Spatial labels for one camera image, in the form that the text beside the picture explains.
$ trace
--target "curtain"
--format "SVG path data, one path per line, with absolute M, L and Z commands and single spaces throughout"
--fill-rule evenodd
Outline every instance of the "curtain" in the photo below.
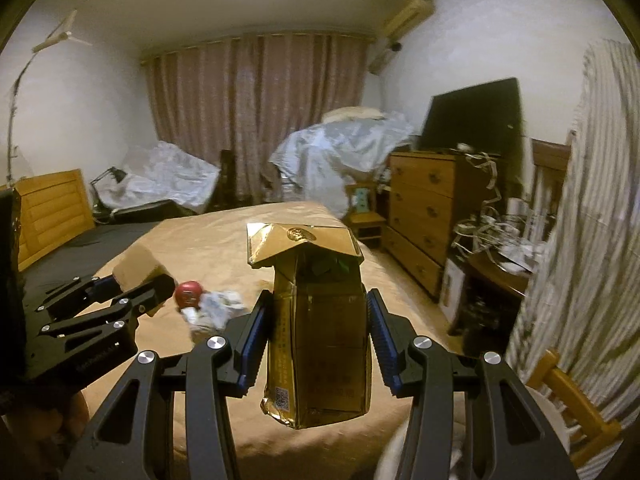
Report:
M 529 283 L 507 361 L 527 380 L 546 348 L 605 420 L 640 411 L 640 63 L 603 40 L 584 60 L 558 222 Z M 578 474 L 595 478 L 618 445 Z
M 234 150 L 237 193 L 262 199 L 274 183 L 268 158 L 322 114 L 359 105 L 369 40 L 339 33 L 246 35 L 149 59 L 146 77 L 158 137 L 218 162 Z

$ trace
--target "wooden headboard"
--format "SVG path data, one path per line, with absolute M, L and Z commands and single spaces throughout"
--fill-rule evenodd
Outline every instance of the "wooden headboard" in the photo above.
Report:
M 24 178 L 15 189 L 22 197 L 20 270 L 94 227 L 80 170 Z

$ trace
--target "television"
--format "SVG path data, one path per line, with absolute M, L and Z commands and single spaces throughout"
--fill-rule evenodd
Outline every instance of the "television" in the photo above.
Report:
M 508 156 L 522 134 L 520 90 L 514 77 L 436 95 L 424 121 L 418 149 Z

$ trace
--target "small wooden chair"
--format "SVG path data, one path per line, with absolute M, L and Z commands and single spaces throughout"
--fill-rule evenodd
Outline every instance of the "small wooden chair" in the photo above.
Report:
M 549 349 L 538 362 L 533 375 L 527 382 L 529 388 L 539 389 L 546 384 L 552 391 L 552 397 L 564 404 L 562 418 L 567 425 L 576 422 L 580 429 L 571 436 L 571 443 L 580 443 L 578 450 L 571 453 L 574 467 L 586 464 L 591 458 L 615 442 L 622 427 L 617 420 L 605 422 L 596 407 L 580 391 L 571 377 L 558 368 L 560 355 Z
M 380 240 L 382 229 L 386 225 L 385 218 L 376 212 L 376 188 L 375 182 L 362 184 L 347 184 L 345 190 L 349 199 L 349 210 L 344 217 L 344 224 L 353 231 L 353 235 L 362 241 Z M 359 212 L 353 205 L 352 197 L 359 189 L 367 190 L 368 211 Z

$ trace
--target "dresser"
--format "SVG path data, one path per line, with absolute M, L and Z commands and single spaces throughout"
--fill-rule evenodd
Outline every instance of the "dresser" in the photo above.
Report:
M 383 246 L 437 297 L 454 225 L 478 213 L 482 200 L 495 196 L 486 188 L 490 174 L 474 168 L 463 155 L 393 153 L 390 164 Z

